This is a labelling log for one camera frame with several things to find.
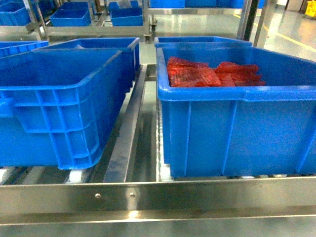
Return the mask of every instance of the plastic crate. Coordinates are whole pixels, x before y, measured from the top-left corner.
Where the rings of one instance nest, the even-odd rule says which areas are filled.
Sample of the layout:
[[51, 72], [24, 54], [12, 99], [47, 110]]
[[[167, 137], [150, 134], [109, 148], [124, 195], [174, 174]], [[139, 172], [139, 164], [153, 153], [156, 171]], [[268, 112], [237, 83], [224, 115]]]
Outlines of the plastic crate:
[[217, 0], [186, 0], [186, 7], [215, 7]]
[[[130, 3], [131, 3], [133, 8], [138, 8], [139, 7], [138, 1], [130, 1]], [[112, 11], [112, 10], [115, 10], [115, 9], [119, 9], [119, 5], [116, 2], [110, 2], [109, 6], [108, 6], [108, 10]]]
[[9, 2], [0, 6], [0, 25], [25, 26], [29, 24], [30, 17], [21, 2]]
[[217, 6], [220, 8], [231, 7], [231, 0], [217, 0]]
[[113, 26], [142, 26], [142, 8], [113, 9], [111, 11]]
[[150, 0], [151, 8], [184, 8], [186, 0]]
[[[267, 86], [172, 88], [178, 56], [217, 67], [257, 64]], [[235, 47], [157, 49], [164, 158], [172, 177], [316, 173], [316, 63]]]
[[310, 17], [316, 16], [316, 1], [308, 1], [305, 15]]
[[[258, 3], [258, 8], [263, 8], [265, 1], [260, 0]], [[243, 7], [243, 0], [231, 0], [231, 8], [242, 8]]]
[[24, 53], [48, 45], [48, 41], [0, 42], [0, 57]]
[[87, 2], [69, 1], [63, 3], [59, 9], [62, 10], [89, 10]]
[[233, 46], [252, 46], [251, 42], [214, 37], [214, 36], [203, 36], [203, 37], [156, 37], [155, 47], [186, 47], [195, 48], [197, 46], [213, 46], [213, 47], [233, 47]]
[[91, 17], [89, 10], [63, 10], [56, 11], [50, 17], [53, 26], [89, 26]]
[[40, 51], [59, 50], [59, 49], [103, 49], [120, 50], [125, 57], [124, 76], [121, 78], [123, 92], [129, 92], [135, 80], [135, 72], [139, 70], [139, 38], [97, 38], [97, 39], [75, 39], [64, 43], [40, 48]]
[[1, 58], [0, 166], [95, 165], [124, 100], [122, 60], [116, 50]]

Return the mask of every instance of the cart wheel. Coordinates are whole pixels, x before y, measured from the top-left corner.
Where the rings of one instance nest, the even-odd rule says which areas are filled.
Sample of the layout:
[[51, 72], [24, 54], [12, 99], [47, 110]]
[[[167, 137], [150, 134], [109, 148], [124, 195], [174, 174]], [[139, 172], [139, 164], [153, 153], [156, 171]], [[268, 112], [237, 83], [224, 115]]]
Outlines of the cart wheel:
[[150, 36], [145, 36], [145, 43], [150, 43]]

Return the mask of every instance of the metal post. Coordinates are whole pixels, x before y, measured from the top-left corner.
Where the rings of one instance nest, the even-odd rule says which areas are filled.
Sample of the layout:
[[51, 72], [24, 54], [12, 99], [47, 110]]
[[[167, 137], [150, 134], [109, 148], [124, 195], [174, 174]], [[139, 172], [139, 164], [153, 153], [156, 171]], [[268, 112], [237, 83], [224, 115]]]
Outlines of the metal post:
[[244, 0], [237, 32], [238, 40], [250, 40], [259, 0]]
[[157, 20], [155, 18], [155, 15], [151, 15], [151, 26], [152, 26], [152, 32], [156, 31], [156, 26], [157, 26]]
[[275, 12], [277, 0], [266, 0], [262, 9], [259, 25], [256, 32], [256, 37], [253, 45], [255, 47], [263, 48], [268, 36], [270, 24]]
[[46, 29], [45, 20], [43, 18], [41, 10], [40, 10], [39, 0], [35, 0], [34, 2], [35, 2], [36, 10], [38, 11], [38, 14], [39, 14], [39, 19], [41, 21], [41, 25], [43, 27], [43, 31], [44, 31], [44, 34], [45, 34], [45, 39], [49, 40], [48, 35], [47, 35], [47, 29]]
[[150, 33], [150, 23], [149, 23], [149, 14], [148, 14], [148, 7], [149, 2], [148, 0], [143, 0], [143, 27], [144, 27], [144, 36], [145, 36], [145, 42], [150, 43], [151, 39], [150, 37], [152, 34]]
[[34, 27], [36, 28], [37, 32], [39, 33], [39, 37], [41, 40], [45, 40], [46, 37], [45, 35], [42, 34], [42, 32], [40, 31], [40, 27], [39, 27], [39, 23], [36, 19], [34, 10], [33, 10], [33, 6], [30, 0], [23, 0], [24, 6], [28, 11], [29, 17], [31, 22], [33, 23]]

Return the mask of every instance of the roller conveyor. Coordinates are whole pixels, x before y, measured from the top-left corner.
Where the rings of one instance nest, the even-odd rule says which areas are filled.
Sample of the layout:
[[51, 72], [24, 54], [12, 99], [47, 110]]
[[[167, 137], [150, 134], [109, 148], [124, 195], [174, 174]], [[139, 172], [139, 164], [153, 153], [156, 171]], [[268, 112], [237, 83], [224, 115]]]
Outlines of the roller conveyor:
[[142, 66], [95, 167], [2, 168], [0, 225], [316, 215], [314, 176], [168, 176], [153, 73], [154, 65]]

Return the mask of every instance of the floor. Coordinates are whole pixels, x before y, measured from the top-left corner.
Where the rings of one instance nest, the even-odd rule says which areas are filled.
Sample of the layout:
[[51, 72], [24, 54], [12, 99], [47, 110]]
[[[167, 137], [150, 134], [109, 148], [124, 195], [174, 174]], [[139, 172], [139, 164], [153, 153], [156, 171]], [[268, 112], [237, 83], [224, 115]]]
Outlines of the floor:
[[[163, 36], [221, 36], [236, 38], [239, 16], [235, 15], [174, 15], [156, 16], [157, 37]], [[259, 16], [252, 30], [253, 42]], [[316, 61], [316, 19], [295, 12], [276, 9], [266, 40], [265, 49]], [[155, 64], [153, 44], [141, 43], [141, 63]]]
[[[157, 36], [210, 35], [235, 38], [238, 16], [157, 16]], [[316, 20], [276, 10], [265, 49], [316, 61]], [[141, 42], [141, 63], [155, 64], [153, 44]], [[156, 84], [147, 82], [144, 110], [153, 110]], [[0, 227], [0, 237], [314, 237], [316, 217], [94, 223]]]

